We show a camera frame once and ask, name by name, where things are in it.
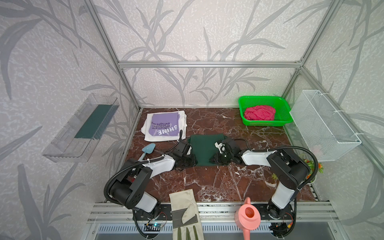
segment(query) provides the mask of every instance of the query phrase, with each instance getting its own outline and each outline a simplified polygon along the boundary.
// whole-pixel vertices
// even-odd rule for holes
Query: transparent wall-mounted bin
[[[361,144],[356,133],[319,90],[303,90],[290,114],[319,161],[334,161]]]
[[[91,93],[43,156],[54,162],[87,162],[118,107],[116,97]]]

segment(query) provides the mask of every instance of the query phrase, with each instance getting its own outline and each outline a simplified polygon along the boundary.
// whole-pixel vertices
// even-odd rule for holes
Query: blue garden trowel
[[[151,143],[151,144],[148,144],[147,146],[143,147],[142,151],[144,153],[140,156],[139,161],[143,161],[146,153],[151,154],[153,152],[153,150],[155,149],[155,145],[156,144]]]

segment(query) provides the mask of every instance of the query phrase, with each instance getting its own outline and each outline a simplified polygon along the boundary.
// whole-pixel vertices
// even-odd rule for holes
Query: red object
[[[247,108],[244,117],[247,120],[274,120],[276,109],[268,105]]]

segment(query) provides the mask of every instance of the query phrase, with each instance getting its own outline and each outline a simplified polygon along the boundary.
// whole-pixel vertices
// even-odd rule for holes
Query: green plastic basket
[[[276,109],[275,119],[273,121],[251,121],[244,117],[244,112],[247,108],[257,105],[268,105]],[[247,126],[284,126],[286,123],[293,122],[291,108],[284,98],[277,96],[242,96],[239,98],[239,107],[241,118],[244,125]]]

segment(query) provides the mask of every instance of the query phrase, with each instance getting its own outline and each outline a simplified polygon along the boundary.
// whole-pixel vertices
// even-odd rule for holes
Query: gardening glove
[[[193,190],[169,194],[172,209],[173,240],[204,240],[199,210]]]

